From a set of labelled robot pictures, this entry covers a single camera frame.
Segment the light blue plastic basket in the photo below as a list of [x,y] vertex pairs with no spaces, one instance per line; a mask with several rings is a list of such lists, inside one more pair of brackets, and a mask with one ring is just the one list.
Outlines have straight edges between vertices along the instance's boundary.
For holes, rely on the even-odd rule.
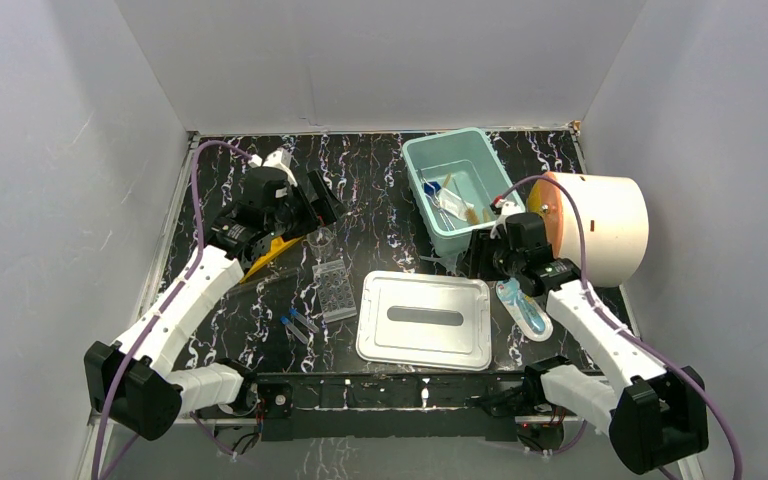
[[[478,218],[483,219],[483,210],[497,195],[511,186],[511,179],[496,157],[490,139],[482,130],[464,128],[409,140],[402,145],[402,153],[408,164],[411,190],[420,207],[419,211],[428,229],[434,251],[440,257],[454,256],[466,251],[469,247],[470,232],[476,228],[488,228],[493,222],[470,225],[450,215],[454,229],[447,229],[440,212],[423,193],[418,172],[422,170],[425,180],[437,181],[440,185],[443,185],[446,177],[451,174],[452,179],[457,181],[464,200],[475,205]],[[454,182],[450,181],[447,188],[455,192]],[[508,200],[524,205],[516,192],[511,194]]]

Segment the robotic arm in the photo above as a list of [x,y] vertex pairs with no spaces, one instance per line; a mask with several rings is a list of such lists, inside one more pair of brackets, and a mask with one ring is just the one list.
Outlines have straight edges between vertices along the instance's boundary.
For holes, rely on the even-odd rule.
[[[146,322],[158,316],[151,335],[140,345],[116,390],[110,417],[140,436],[154,440],[179,416],[220,405],[247,411],[252,378],[236,362],[172,371],[175,358],[216,302],[269,251],[273,238],[291,240],[330,225],[345,207],[328,190],[319,172],[309,172],[309,198],[289,169],[283,149],[263,162],[255,157],[243,183],[242,198],[229,204],[211,225],[198,270],[182,273],[131,328],[112,344],[95,342],[84,356],[90,402],[102,410],[125,352],[136,343]],[[197,261],[194,254],[183,272]]]
[[[578,267],[553,258],[542,218],[507,202],[492,230],[474,230],[459,269],[486,281],[516,278],[526,295],[547,294],[546,312],[563,325],[599,365],[609,385],[563,357],[526,368],[523,391],[533,404],[576,412],[608,434],[629,470],[643,474],[708,447],[702,398],[664,365],[618,335],[627,327],[587,301]],[[691,368],[684,372],[699,385]]]

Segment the marble tabletop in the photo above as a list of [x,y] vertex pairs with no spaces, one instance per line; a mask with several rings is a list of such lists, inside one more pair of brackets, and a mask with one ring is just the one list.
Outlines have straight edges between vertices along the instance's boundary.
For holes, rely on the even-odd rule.
[[[401,155],[404,142],[423,133],[270,135],[217,137],[265,157],[283,146],[293,156],[296,175],[318,169],[348,212],[332,230],[348,269],[355,304],[360,305],[366,275],[375,270],[446,274],[421,256],[433,256],[425,225],[408,186]],[[567,130],[488,132],[512,180],[544,171],[580,172],[575,140]],[[224,148],[208,148],[199,162],[198,184],[206,221],[241,194],[248,168]],[[525,198],[527,191],[521,191]],[[184,267],[195,248],[192,200],[184,199],[172,239],[161,288]],[[300,268],[298,275],[248,292],[227,295],[205,318],[182,349],[176,369],[205,366],[232,358],[259,373],[398,373],[436,369],[367,362],[355,351],[357,316],[325,324],[321,319],[312,267],[317,263],[300,242],[253,278]],[[628,321],[618,289],[599,295],[620,319]],[[491,293],[493,359],[491,371],[519,371],[525,365],[565,355],[582,368],[593,368],[587,355],[563,327],[555,325],[545,342],[527,339]],[[290,307],[321,326],[307,345],[281,324]]]

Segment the white cylindrical container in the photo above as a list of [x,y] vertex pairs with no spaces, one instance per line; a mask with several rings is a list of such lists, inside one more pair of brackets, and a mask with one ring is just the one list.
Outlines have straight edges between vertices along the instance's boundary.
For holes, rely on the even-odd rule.
[[[634,180],[548,172],[572,195],[581,213],[587,247],[587,279],[615,287],[640,266],[649,241],[649,216]],[[556,186],[538,180],[528,197],[529,211],[540,213],[555,258],[581,267],[578,226],[569,200]]]

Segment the silver rectangular lid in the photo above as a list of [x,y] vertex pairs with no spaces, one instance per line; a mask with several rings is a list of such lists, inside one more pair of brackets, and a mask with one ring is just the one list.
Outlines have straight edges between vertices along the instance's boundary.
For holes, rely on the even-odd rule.
[[492,357],[490,290],[481,280],[371,272],[356,348],[372,362],[484,370]]

